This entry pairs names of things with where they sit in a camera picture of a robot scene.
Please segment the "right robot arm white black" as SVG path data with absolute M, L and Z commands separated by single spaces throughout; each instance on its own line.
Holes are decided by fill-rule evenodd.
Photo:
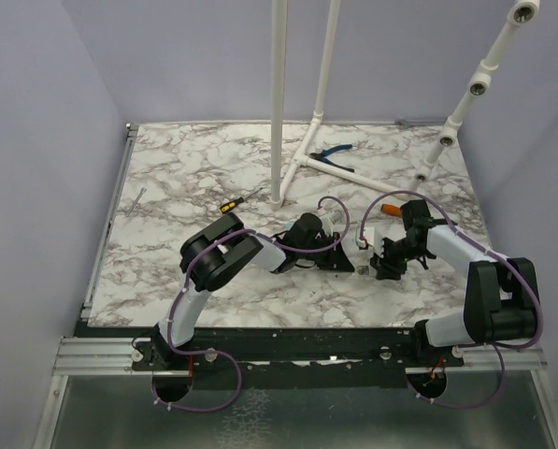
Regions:
M 382 238 L 370 266 L 378 280 L 399 281 L 410 261 L 426 267 L 440 258 L 466 280 L 464 307 L 413 327 L 410 358 L 429 366 L 443 347 L 469 346 L 537 335 L 539 298 L 536 271 L 526 258 L 508 258 L 460 232 L 446 218 L 432 216 L 423 199 L 401 207 L 405 236 Z

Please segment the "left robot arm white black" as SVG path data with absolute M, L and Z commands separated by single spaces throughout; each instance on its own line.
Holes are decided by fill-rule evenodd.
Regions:
M 249 230 L 230 212 L 187 239 L 180 249 L 183 285 L 168 312 L 151 332 L 153 357 L 162 367 L 175 369 L 185 360 L 195 324 L 211 294 L 222 289 L 246 266 L 253 264 L 282 274 L 305 260 L 314 268 L 353 273 L 354 265 L 342 241 L 345 224 L 305 213 L 287 229 L 272 236 Z

